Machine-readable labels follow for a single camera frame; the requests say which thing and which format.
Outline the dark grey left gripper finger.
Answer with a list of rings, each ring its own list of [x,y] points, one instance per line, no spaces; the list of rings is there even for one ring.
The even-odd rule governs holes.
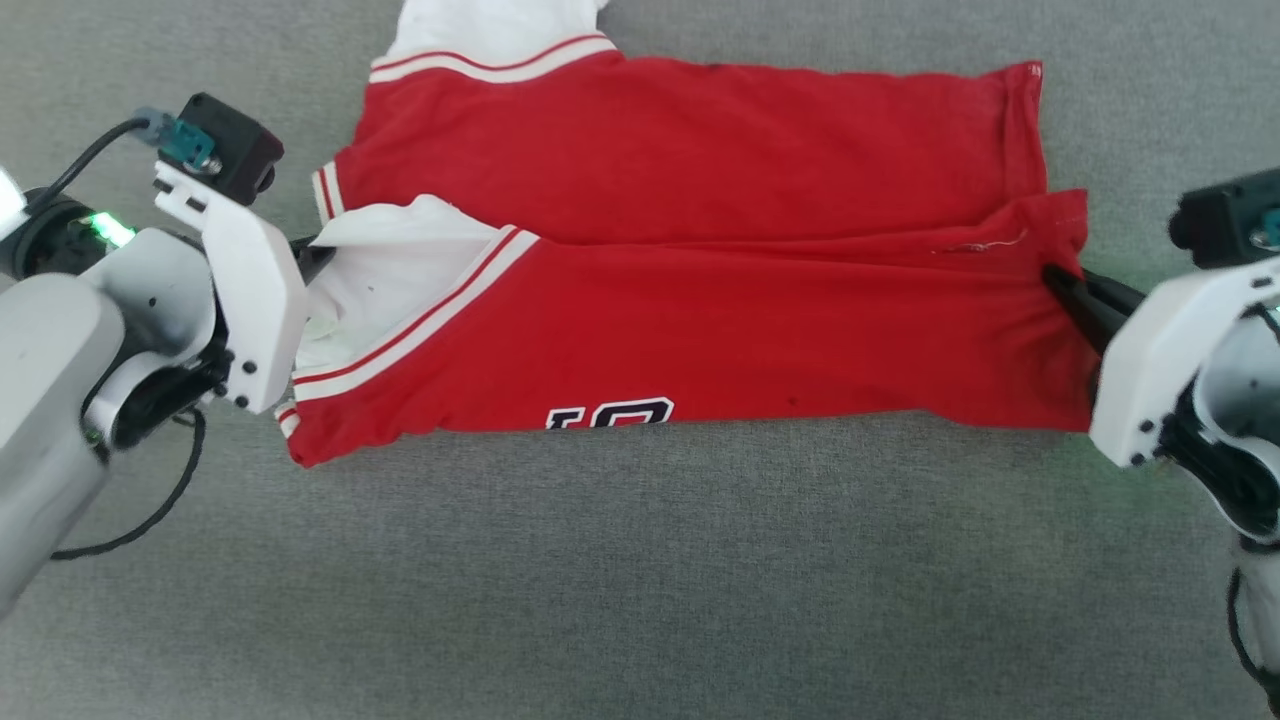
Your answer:
[[[291,251],[306,284],[311,284],[337,254],[337,249],[320,245],[316,234],[292,240]]]

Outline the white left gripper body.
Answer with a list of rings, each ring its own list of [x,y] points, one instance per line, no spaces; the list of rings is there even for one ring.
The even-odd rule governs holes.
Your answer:
[[[250,208],[164,161],[155,204],[198,232],[236,361],[230,400],[253,414],[273,407],[291,383],[308,293],[285,236]]]

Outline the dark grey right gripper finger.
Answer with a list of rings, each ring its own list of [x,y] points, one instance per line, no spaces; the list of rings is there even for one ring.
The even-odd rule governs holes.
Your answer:
[[[1073,273],[1059,265],[1046,265],[1042,281],[1091,347],[1097,354],[1105,354],[1123,327],[1123,314],[1091,297],[1085,286],[1087,272]]]
[[[1085,273],[1085,286],[1092,299],[1121,314],[1133,314],[1146,300],[1146,293],[1139,290],[1093,272]]]

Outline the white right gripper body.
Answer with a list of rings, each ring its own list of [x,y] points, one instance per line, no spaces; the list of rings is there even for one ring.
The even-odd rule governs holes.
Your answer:
[[[1243,423],[1277,411],[1277,260],[1164,282],[1103,355],[1089,437],[1117,466],[1152,457],[1156,429],[1190,392],[1203,437],[1277,468],[1277,441]]]

